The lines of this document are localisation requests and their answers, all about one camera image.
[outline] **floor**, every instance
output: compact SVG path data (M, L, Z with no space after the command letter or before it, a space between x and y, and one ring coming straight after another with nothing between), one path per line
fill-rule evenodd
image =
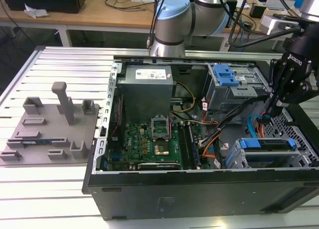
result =
M14 29L16 37L11 39L5 33L5 28L0 27L0 93L12 81L16 73L23 66L33 52L34 46L21 33L18 28ZM23 28L22 30L36 45L61 46L56 30ZM75 47L112 47L112 48L145 48L148 35L144 33L124 32L96 32L78 31L70 32L73 46ZM190 46L190 37L185 39L186 50L218 51L222 38L193 36ZM271 53L273 41L263 42L246 47L244 52Z

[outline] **wooden desk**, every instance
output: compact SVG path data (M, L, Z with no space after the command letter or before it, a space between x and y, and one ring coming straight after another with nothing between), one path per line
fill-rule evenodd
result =
M141 2L128 1L117 4L119 7L140 5ZM33 19L22 11L11 11L5 5L6 11L13 18L13 20L21 27L35 27L35 28L53 28L59 31L63 46L72 46L69 30L93 30L93 31L116 31L116 32L138 32L148 33L152 22L154 6L149 4L147 7L142 6L143 11L121 11L109 6L106 6L104 0L86 0L83 8L77 14L49 12L50 16ZM243 13L249 15L250 8L243 10ZM266 10L266 14L273 14L274 11ZM254 19L257 24L256 30L259 29L260 19ZM5 14L2 7L0 8L0 25L1 26L15 26ZM227 51L225 47L230 29L226 28L224 33L214 35L223 37L224 41L221 46L222 51ZM239 32L239 27L235 29L235 33Z

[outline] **white table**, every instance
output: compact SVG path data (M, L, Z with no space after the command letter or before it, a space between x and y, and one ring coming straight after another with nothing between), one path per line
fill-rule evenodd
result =
M92 98L103 105L114 55L146 56L147 52L62 47L35 51L0 97L0 150L19 122L27 96L39 96L43 103L57 103L56 95L50 91L54 81L68 84L67 93L74 103ZM280 57L279 54L203 51L187 51L186 56L266 61ZM315 100L305 103L309 115L317 115L317 109L310 109L317 104ZM81 193L85 169L85 165L0 168L0 229L319 228L319 197L288 214L105 222L92 197Z

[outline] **vertical post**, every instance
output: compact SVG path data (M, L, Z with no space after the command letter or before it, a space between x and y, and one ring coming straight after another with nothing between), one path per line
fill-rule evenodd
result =
M59 27L59 34L61 38L61 42L63 47L72 47L72 41L70 38L69 31L67 30L66 26L65 27Z
M65 90L65 82L54 82L52 85L52 92L58 96L66 121L69 125L72 125L74 123L73 105L69 102Z

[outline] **power cord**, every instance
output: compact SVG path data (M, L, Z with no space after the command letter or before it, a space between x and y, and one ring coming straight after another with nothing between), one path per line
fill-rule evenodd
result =
M156 0L155 9L154 9L155 18L154 18L154 21L152 20L151 33L150 33L150 35L149 35L149 37L148 37L148 40L147 40L147 48L148 48L148 49L150 48L150 45L151 45L151 44L153 43L153 41L154 41L155 26L156 26L158 17L159 17L159 15L160 15L161 8L162 8L162 6L163 6L164 1L165 1L165 0L161 0L160 6L159 6L159 8L158 8L159 0Z
M15 26L16 26L16 27L24 34L24 36L32 43L32 45L33 45L34 47L36 47L35 43L28 37L28 35L22 30L22 28L20 28L20 26L17 25L16 22L14 22L14 20L10 17L10 15L8 14L8 12L7 12L7 11L5 10L5 8L4 8L3 1L2 1L2 0L0 0L0 3L1 3L1 6L2 6L2 8L3 8L5 14L6 14L6 15L8 16L8 18L12 21L12 23L14 23Z
M293 11L291 8L289 8L289 6L286 4L286 2L284 0L279 0L281 2L281 4L285 7L285 9L287 10L287 12L291 15L291 16L294 16L294 17L298 17L299 18L299 15Z
M115 4L117 4L117 3L125 3L125 2L131 1L131 0L126 0L124 2L119 2L119 1L115 0L116 2L113 5L109 4L108 1L109 0L105 0L104 1L105 5L107 5L108 7L115 8L115 9L118 9L118 10L124 10L124 11L140 11L140 10L143 10L142 8L140 8L141 6L153 3L153 2L144 3L142 0L140 0L141 2L143 2L143 4L129 6L129 7L117 7L117 6L115 6Z
M250 29L250 28L247 28L247 27L243 26L240 22L236 21L236 19L231 15L231 13L229 12L229 10L227 9L227 7L226 7L224 1L223 1L223 0L219 0L219 1L220 1L220 3L222 4L222 6L223 6L225 12L228 14L228 16L234 21L234 25L235 25L235 26L238 25L241 29L243 29L243 30L246 31L246 32L255 33L255 34L264 34L264 33L262 33L262 32L254 31L254 30L252 30L252 29Z
M264 42L264 41L267 41L269 39L273 39L273 38L277 38L277 37L280 37L280 36L283 36L283 35L287 35L287 34L290 34L290 33L297 33L297 32L300 32L302 29L300 26L294 26L290 29L286 29L286 30L283 30L283 31L280 31L280 32L277 32L277 33L273 33L273 34L270 34L270 35L267 35L267 36L264 36L264 37L260 37L260 38L257 38L257 39L254 39L252 41L248 41L246 43L241 43L241 44L235 44L235 42L233 41L233 34L234 34L234 31L235 31L235 27L236 25L239 23L239 17L244 9L244 6L245 6L245 3L246 3L247 0L243 0L243 3L236 15L236 18L235 18L235 21L233 23L233 26L231 28L231 31L230 31L230 34L229 34L229 37L228 37L228 44L232 47L235 47L235 48L242 48L242 47L247 47L247 46L250 46L250 45L254 45L254 44L257 44L257 43L260 43L260 42Z

